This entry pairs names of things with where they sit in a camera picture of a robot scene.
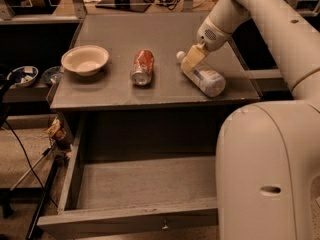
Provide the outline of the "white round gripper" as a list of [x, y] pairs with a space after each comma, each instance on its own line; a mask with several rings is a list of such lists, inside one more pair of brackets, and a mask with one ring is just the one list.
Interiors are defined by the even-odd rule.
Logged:
[[220, 30], [209, 17], [203, 21], [197, 32], [199, 44], [193, 45], [182, 61], [182, 69], [191, 72], [209, 52], [220, 49], [230, 38], [229, 33]]

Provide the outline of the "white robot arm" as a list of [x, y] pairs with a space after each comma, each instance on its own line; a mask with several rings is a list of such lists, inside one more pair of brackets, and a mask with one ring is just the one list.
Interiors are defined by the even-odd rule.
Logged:
[[257, 26], [291, 92], [233, 112], [216, 147], [220, 240], [313, 240], [320, 175], [320, 33], [284, 0], [219, 0], [182, 58], [193, 71], [238, 26]]

